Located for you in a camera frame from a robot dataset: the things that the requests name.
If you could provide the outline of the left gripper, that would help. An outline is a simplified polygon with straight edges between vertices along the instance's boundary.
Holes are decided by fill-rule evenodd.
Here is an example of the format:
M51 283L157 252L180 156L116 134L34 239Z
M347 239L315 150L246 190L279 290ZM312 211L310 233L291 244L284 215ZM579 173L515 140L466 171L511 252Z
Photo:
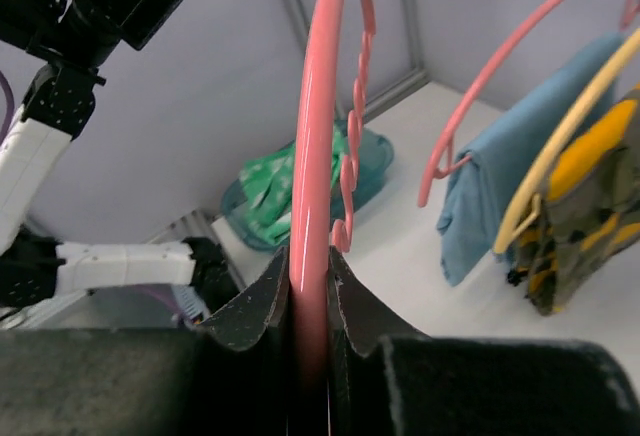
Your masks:
M183 0L24 0L32 28L26 52L100 67L121 40L140 50Z

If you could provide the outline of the green tie-dye trousers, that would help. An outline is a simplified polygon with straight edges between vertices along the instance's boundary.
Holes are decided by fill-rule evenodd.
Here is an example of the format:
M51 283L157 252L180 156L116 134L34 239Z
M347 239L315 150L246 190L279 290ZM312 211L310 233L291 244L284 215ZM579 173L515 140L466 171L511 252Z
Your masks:
M244 220L263 243L280 245L290 235L295 144L246 162L239 182L246 197Z

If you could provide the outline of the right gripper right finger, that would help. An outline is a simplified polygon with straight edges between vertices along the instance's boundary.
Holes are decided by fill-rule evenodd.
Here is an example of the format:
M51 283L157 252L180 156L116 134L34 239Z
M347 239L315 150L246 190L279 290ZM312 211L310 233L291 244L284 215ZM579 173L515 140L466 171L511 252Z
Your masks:
M335 435L635 435L618 362L582 341L431 338L337 250L327 275Z

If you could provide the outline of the pink hanger with green trousers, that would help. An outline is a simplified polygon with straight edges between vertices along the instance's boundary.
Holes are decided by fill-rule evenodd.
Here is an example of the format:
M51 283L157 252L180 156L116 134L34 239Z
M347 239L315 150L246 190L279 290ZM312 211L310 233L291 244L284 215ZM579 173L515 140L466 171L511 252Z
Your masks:
M359 175L369 63L376 34L373 0L360 0L364 22L353 108L348 114L348 153L340 170L345 217L330 220L332 145L337 59L344 0L316 0L299 103L290 236L289 280L296 374L289 404L291 435L326 435L328 408L327 274L329 252L349 250L353 192Z

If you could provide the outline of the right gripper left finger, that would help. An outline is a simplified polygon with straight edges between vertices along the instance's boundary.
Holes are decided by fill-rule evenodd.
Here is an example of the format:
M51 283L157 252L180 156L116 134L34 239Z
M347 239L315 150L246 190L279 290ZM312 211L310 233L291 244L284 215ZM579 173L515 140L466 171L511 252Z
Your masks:
M193 330L1 336L5 435L282 435L289 257Z

